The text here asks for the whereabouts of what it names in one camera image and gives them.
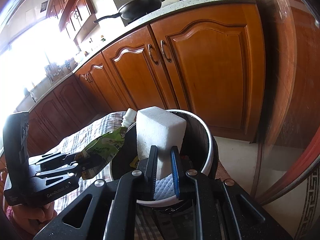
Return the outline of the left hand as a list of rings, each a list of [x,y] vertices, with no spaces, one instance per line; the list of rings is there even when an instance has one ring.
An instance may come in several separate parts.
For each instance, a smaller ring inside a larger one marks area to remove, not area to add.
[[[7,218],[22,238],[32,239],[57,216],[54,204],[55,202],[50,202],[43,207],[8,206]]]

